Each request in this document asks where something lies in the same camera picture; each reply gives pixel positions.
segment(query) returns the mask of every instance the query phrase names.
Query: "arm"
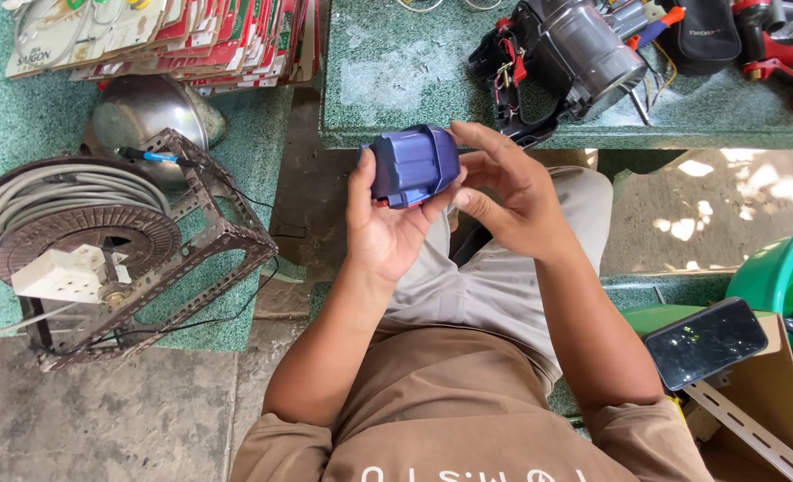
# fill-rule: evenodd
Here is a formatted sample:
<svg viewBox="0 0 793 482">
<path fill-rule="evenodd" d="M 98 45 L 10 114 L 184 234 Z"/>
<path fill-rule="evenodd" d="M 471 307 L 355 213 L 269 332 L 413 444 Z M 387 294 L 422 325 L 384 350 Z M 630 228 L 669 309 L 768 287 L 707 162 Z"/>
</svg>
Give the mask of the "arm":
<svg viewBox="0 0 793 482">
<path fill-rule="evenodd" d="M 422 207 L 376 208 L 370 192 L 375 164 L 367 149 L 349 176 L 346 261 L 319 316 L 271 377 L 263 414 L 323 427 L 334 422 L 397 280 L 417 258 L 430 224 L 463 178 Z"/>
<path fill-rule="evenodd" d="M 476 124 L 452 123 L 459 142 L 481 149 L 454 203 L 501 245 L 534 258 L 554 352 L 586 419 L 602 407 L 647 405 L 664 397 L 652 358 L 602 289 L 566 223 L 548 171 L 508 137 Z M 487 185 L 503 205 L 471 188 Z"/>
</svg>

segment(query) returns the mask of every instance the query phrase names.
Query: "hand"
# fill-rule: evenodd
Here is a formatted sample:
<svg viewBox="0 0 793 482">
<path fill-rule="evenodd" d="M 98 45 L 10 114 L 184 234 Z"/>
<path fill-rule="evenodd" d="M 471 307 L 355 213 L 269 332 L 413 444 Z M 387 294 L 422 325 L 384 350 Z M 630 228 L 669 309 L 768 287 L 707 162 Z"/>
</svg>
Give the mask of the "hand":
<svg viewBox="0 0 793 482">
<path fill-rule="evenodd" d="M 503 247 L 544 261 L 575 243 L 548 170 L 509 137 L 476 123 L 451 122 L 456 144 L 477 148 L 463 154 L 463 188 L 453 203 L 486 226 Z M 503 199 L 498 205 L 473 188 L 488 186 Z"/>
<path fill-rule="evenodd" d="M 376 178 L 376 159 L 370 149 L 365 149 L 348 178 L 346 262 L 372 275 L 373 282 L 395 285 L 417 259 L 429 226 L 451 202 L 466 174 L 463 168 L 447 190 L 420 206 L 377 208 L 370 191 Z"/>
</svg>

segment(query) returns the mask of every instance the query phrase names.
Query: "person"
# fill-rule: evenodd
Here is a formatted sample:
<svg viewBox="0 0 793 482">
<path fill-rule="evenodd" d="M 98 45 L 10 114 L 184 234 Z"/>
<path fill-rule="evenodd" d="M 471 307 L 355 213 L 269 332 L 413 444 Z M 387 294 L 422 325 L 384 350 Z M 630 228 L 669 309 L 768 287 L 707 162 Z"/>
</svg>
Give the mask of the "person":
<svg viewBox="0 0 793 482">
<path fill-rule="evenodd" d="M 482 125 L 451 133 L 477 150 L 415 208 L 374 207 L 376 160 L 361 155 L 347 257 L 275 369 L 230 480 L 712 480 L 599 281 L 610 183 L 547 170 Z M 447 258 L 451 203 L 493 235 L 462 268 Z M 592 443 L 548 409 L 561 374 Z"/>
</svg>

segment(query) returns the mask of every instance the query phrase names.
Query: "beige pants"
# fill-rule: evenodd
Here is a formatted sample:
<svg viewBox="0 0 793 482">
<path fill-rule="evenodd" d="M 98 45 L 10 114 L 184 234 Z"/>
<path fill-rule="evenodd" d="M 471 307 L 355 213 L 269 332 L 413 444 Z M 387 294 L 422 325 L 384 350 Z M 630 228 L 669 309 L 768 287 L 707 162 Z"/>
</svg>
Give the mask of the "beige pants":
<svg viewBox="0 0 793 482">
<path fill-rule="evenodd" d="M 549 172 L 563 216 L 598 274 L 611 225 L 611 184 L 600 173 L 582 167 L 556 167 Z M 557 372 L 547 375 L 560 378 L 534 260 L 492 240 L 456 268 L 447 258 L 450 235 L 447 213 L 442 213 L 430 227 L 417 261 L 396 284 L 380 334 L 432 326 L 478 329 L 514 343 L 541 370 L 549 371 L 544 359 L 551 361 Z"/>
</svg>

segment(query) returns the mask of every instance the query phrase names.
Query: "stack of cardboard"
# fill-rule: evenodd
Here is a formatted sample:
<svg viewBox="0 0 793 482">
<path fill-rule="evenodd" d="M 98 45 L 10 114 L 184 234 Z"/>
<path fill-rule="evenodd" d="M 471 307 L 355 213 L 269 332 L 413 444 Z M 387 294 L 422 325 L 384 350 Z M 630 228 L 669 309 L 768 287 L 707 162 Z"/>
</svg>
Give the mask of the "stack of cardboard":
<svg viewBox="0 0 793 482">
<path fill-rule="evenodd" d="M 318 0 L 33 0 L 21 9 L 11 78 L 169 74 L 213 95 L 309 81 L 319 68 Z"/>
</svg>

